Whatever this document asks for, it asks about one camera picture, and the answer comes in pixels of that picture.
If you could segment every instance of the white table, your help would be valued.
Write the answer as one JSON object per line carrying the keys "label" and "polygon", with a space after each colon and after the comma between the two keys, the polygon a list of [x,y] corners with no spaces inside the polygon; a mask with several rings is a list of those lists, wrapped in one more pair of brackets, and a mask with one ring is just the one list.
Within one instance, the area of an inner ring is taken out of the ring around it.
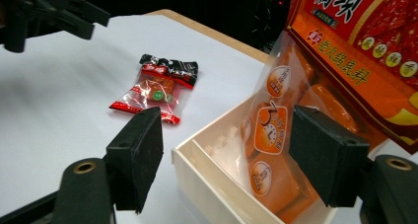
{"label": "white table", "polygon": [[67,166],[102,158],[133,116],[108,108],[134,84],[139,58],[196,61],[181,123],[164,124],[164,156],[143,212],[118,223],[205,223],[179,190],[171,150],[247,98],[263,63],[164,16],[111,19],[92,40],[67,33],[28,39],[24,53],[0,48],[0,216],[59,188]]}

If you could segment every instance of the round logo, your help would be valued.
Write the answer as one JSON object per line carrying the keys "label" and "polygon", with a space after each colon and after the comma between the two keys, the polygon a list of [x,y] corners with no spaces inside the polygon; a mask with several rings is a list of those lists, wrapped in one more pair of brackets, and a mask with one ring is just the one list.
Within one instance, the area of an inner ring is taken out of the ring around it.
{"label": "round logo", "polygon": [[372,48],[374,44],[375,44],[375,39],[373,37],[367,37],[362,41],[362,49],[368,50]]}
{"label": "round logo", "polygon": [[278,66],[270,72],[265,87],[274,98],[282,97],[289,88],[290,67]]}
{"label": "round logo", "polygon": [[387,56],[385,63],[387,67],[394,67],[400,63],[401,59],[402,55],[399,52],[393,52]]}
{"label": "round logo", "polygon": [[412,77],[418,71],[418,64],[414,61],[408,61],[400,65],[400,75],[405,78]]}
{"label": "round logo", "polygon": [[167,103],[173,103],[174,102],[174,96],[171,94],[166,95],[166,102]]}
{"label": "round logo", "polygon": [[162,91],[157,91],[153,94],[153,99],[155,101],[159,101],[164,97],[164,93]]}
{"label": "round logo", "polygon": [[373,49],[373,57],[374,58],[381,58],[382,56],[384,56],[387,52],[387,45],[385,44],[378,44],[374,49]]}
{"label": "round logo", "polygon": [[271,187],[271,168],[265,162],[257,162],[251,169],[251,187],[255,194],[263,196]]}

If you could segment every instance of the red candy packet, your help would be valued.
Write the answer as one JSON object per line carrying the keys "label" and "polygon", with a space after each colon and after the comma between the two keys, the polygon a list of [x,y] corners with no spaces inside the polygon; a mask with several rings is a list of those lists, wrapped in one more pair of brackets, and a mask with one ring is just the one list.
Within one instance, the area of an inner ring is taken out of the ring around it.
{"label": "red candy packet", "polygon": [[157,58],[150,54],[142,55],[139,63],[141,70],[135,85],[110,108],[137,113],[160,107],[163,121],[179,123],[179,96],[182,90],[193,89],[197,63]]}

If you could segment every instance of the cardboard tray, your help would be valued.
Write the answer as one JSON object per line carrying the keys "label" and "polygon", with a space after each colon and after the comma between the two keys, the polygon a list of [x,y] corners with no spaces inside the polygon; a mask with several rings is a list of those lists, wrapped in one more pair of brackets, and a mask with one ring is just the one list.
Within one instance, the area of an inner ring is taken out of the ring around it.
{"label": "cardboard tray", "polygon": [[[197,131],[172,150],[180,189],[211,223],[283,223],[220,167],[205,147],[225,136],[231,126],[239,128],[252,98]],[[294,223],[330,223],[336,208],[319,199]]]}

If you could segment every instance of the orange food package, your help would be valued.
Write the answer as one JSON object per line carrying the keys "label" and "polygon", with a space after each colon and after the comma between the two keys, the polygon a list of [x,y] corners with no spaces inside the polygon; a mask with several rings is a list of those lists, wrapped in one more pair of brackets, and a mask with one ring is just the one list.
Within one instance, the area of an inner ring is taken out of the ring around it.
{"label": "orange food package", "polygon": [[244,154],[253,195],[271,212],[291,223],[318,195],[289,155],[295,105],[324,112],[376,147],[386,136],[352,107],[315,62],[284,32],[276,42],[279,54],[254,94],[241,126]]}

